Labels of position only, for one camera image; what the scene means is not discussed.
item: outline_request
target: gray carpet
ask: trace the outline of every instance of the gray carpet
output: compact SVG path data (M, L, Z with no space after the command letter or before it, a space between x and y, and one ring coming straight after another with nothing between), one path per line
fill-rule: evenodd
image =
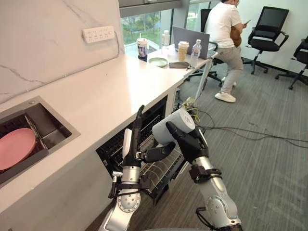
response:
M214 98L218 83L208 79L198 107L213 117L216 127L235 127L264 132L275 136L308 140L308 87L301 82L288 86L292 79L281 77L279 71L267 74L256 67L244 66L232 95L236 103ZM218 65L222 78L226 66ZM181 86L180 97L193 97L200 77L193 77ZM203 126L212 127L209 117L199 113ZM236 131L253 139L263 135ZM287 141L266 138L252 141L229 131L213 129L206 132L212 164L222 170L230 197L238 207L245 231L306 231L308 230L308 149ZM308 146L308 143L293 141ZM188 168L163 195L157 206L142 195L141 206L134 214L129 231L153 228L200 228L205 226L195 215L204 206L203 198L190 179ZM97 230L101 217L87 229Z

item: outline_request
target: laptop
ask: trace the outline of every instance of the laptop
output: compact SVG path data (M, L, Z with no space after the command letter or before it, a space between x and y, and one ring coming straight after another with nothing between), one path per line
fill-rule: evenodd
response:
M187 54L191 54L192 53L192 47L194 46L194 44L196 44L196 40L200 39L201 40L201 52L200 52L200 58L201 59L207 59L207 50L208 50L208 44L209 44L209 40L210 40L210 35L206 34L206 33L202 33L202 32L197 32L197 31L193 31L193 30L187 30L184 28L180 28L180 27L173 27L173 39L174 39L174 47L175 50L178 51L179 50L179 42L180 41L186 41L189 42L189 48L187 51Z

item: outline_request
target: black office chair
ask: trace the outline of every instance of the black office chair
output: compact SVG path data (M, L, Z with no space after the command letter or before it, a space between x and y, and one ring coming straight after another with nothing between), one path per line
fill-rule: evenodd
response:
M308 79L305 79L302 74L304 73L305 69L308 69L308 36L306 39L302 39L301 44L298 46L296 49L294 55L293 55L297 60L303 64L306 64L305 68L301 70L297 75L296 74L279 74L275 77L275 79L279 79L280 76L285 76L285 77L291 77L294 78L293 83L289 86L289 89L293 89L293 85L295 84L296 81L301 81L302 83L308 85Z
M201 9L201 32L204 33L204 28L205 28L205 24L208 18L208 15L210 14L211 9ZM219 60L219 59L214 59L213 60L213 65L217 65L217 64L223 64L223 61ZM193 76L201 76L203 74L203 69L198 69L197 73L193 73L191 75L188 76L187 80L189 81L191 77ZM219 86L222 86L222 82L221 79L217 77L217 72L216 71L210 71L207 75L208 77L217 80L219 82Z
M243 62L243 64L251 64L253 66L253 71L251 72L252 75L255 73L256 65L264 68L264 73L268 72L268 68L257 61L259 54L262 54L264 51L279 51L280 47L289 38L286 33L281 31L288 13L289 10L286 9L268 6L263 7L258 23L256 27L253 27L252 32L248 37L248 44L251 45L251 47L259 50L259 53L256 55L254 60ZM275 40L280 34L284 35L284 39L280 45L277 45ZM256 39L254 37L267 38L271 39L271 41Z

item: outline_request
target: white sneaker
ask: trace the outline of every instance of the white sneaker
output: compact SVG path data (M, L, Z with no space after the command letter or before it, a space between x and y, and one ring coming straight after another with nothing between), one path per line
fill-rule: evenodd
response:
M215 98L228 103L234 103L236 101L235 97L231 96L229 93L226 92L218 92L215 95Z
M221 82L224 82L226 80L226 77L222 78Z

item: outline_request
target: sink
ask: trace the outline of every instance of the sink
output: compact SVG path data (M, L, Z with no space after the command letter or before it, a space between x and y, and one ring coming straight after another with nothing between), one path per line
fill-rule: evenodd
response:
M19 128L32 129L36 145L25 160L10 169L0 170L0 187L80 135L39 96L0 113L0 139Z

